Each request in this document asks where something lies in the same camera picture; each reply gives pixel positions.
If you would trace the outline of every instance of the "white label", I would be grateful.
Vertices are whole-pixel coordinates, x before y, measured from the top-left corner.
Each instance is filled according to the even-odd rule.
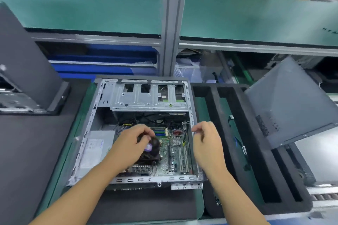
[[[104,140],[89,140],[84,149],[80,168],[93,168],[100,162]]]

